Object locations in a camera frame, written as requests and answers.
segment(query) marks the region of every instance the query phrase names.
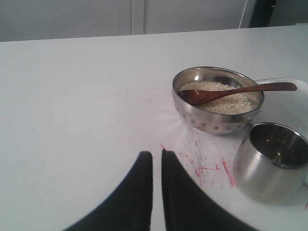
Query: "uncooked rice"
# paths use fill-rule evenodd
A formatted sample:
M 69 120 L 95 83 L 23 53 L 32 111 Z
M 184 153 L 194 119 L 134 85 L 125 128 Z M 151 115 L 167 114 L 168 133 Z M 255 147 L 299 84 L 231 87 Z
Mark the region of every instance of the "uncooked rice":
M 231 90 L 234 89 L 229 85 L 224 85 L 214 81 L 196 81 L 184 84 L 180 90 Z M 253 110 L 253 106 L 247 96 L 242 93 L 225 96 L 223 98 L 197 105 L 197 108 L 220 114 L 239 114 Z

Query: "metal cup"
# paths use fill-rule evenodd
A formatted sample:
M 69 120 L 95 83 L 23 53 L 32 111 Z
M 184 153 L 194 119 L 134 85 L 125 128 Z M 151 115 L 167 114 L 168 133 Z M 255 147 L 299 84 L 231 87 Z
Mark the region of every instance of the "metal cup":
M 307 172 L 308 141 L 275 123 L 252 126 L 237 151 L 233 169 L 240 190 L 265 204 L 290 199 L 305 182 Z

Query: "white table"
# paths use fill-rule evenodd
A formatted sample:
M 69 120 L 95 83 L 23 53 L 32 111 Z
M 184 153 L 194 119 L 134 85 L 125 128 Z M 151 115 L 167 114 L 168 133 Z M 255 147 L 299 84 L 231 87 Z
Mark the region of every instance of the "white table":
M 0 43 L 0 230 L 66 228 L 111 193 L 141 150 L 154 157 L 152 230 L 164 230 L 162 145 L 235 216 L 263 230 L 306 230 L 307 188 L 288 205 L 246 199 L 222 164 L 231 173 L 244 132 L 187 129 L 171 81 L 202 65 L 308 81 L 307 41 L 308 26 L 286 26 Z M 195 174 L 200 158 L 220 170 Z

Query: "spoon handle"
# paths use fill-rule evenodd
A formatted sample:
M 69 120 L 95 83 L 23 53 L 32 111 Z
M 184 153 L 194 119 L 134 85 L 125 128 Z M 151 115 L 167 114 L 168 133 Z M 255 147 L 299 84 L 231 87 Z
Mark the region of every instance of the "spoon handle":
M 231 90 L 233 94 L 252 92 L 252 91 L 294 91 L 297 87 L 293 83 L 265 83 L 245 88 L 237 88 Z

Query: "metal bowl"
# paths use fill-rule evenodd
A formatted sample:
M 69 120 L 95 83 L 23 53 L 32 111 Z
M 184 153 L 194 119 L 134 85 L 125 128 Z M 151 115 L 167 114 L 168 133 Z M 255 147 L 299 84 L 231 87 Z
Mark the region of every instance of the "metal bowl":
M 234 88 L 249 87 L 257 83 L 240 73 L 219 67 L 201 66 L 179 72 L 172 82 L 175 108 L 186 123 L 205 133 L 221 135 L 241 129 L 257 115 L 264 101 L 263 92 L 249 92 L 245 95 L 254 108 L 252 111 L 241 114 L 219 114 L 204 111 L 186 103 L 178 95 L 184 84 L 195 81 L 215 81 Z

